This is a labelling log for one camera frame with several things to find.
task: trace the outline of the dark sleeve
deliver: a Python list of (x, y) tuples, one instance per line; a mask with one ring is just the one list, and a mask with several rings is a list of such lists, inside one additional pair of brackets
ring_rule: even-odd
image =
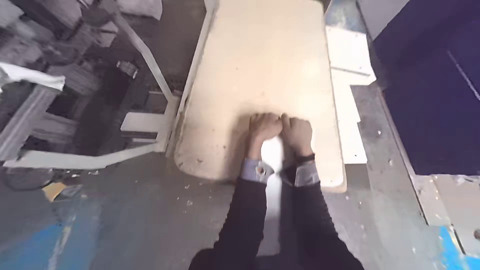
[(295, 188), (293, 204), (300, 262), (305, 270), (363, 269), (362, 264), (338, 238), (320, 183)]
[(264, 235), (266, 184), (239, 179), (227, 219), (214, 244), (215, 270), (253, 269)]

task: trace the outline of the metal floor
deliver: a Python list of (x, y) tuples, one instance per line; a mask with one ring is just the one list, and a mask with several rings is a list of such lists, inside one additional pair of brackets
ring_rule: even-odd
[[(329, 25), (365, 31), (354, 0), (333, 0), (326, 19)], [(423, 219), (378, 89), (358, 86), (353, 94), (369, 162), (347, 165), (346, 193), (325, 194), (341, 239), (367, 270), (444, 269), (438, 228)], [(52, 204), (57, 224), (8, 252), (0, 249), (0, 269), (43, 269), (53, 260), (58, 270), (185, 270), (197, 251), (216, 241), (234, 189), (185, 175), (156, 153), (112, 165), (99, 175), (84, 172), (82, 182), (81, 196)], [(291, 248), (291, 232), (282, 221), (286, 216), (282, 209), (266, 222), (259, 260), (265, 267), (282, 261), (266, 255)], [(21, 255), (28, 254), (25, 246), (46, 250), (47, 260), (21, 264)]]

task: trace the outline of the white wooden frame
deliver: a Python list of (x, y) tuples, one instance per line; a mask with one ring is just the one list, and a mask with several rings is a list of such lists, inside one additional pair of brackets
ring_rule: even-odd
[(127, 21), (121, 16), (120, 12), (115, 11), (115, 24), (128, 34), (134, 46), (141, 52), (168, 101), (167, 109), (164, 114), (165, 121), (162, 123), (162, 128), (158, 131), (155, 143), (126, 149), (99, 157), (28, 150), (25, 151), (18, 159), (6, 161), (3, 166), (92, 170), (105, 168), (108, 165), (135, 158), (150, 152), (166, 151), (168, 143), (172, 143), (172, 139), (175, 136), (175, 132), (172, 132), (172, 130), (174, 130), (178, 125), (180, 116), (185, 108), (185, 101), (192, 88), (208, 31), (213, 20), (213, 14), (216, 9), (215, 0), (204, 0), (204, 3), (206, 15), (200, 31), (198, 44), (195, 54), (193, 55), (192, 65), (190, 67), (187, 82), (181, 99), (172, 95), (148, 46), (140, 39), (140, 37), (138, 37)]

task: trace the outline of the dark blue panel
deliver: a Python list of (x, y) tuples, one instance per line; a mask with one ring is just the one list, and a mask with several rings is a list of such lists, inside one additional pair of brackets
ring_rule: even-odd
[(447, 47), (475, 88), (480, 89), (480, 14), (459, 27)]
[(446, 42), (458, 27), (478, 17), (477, 0), (410, 0), (373, 46), (388, 74), (415, 65)]
[(480, 101), (445, 49), (397, 73), (384, 94), (416, 174), (479, 174)]

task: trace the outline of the black watch strap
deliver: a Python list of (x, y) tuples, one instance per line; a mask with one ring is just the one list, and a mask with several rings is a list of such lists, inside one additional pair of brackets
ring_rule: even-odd
[(297, 156), (297, 164), (303, 164), (309, 161), (314, 161), (315, 160), (315, 154), (311, 154), (309, 156), (303, 157), (303, 156)]

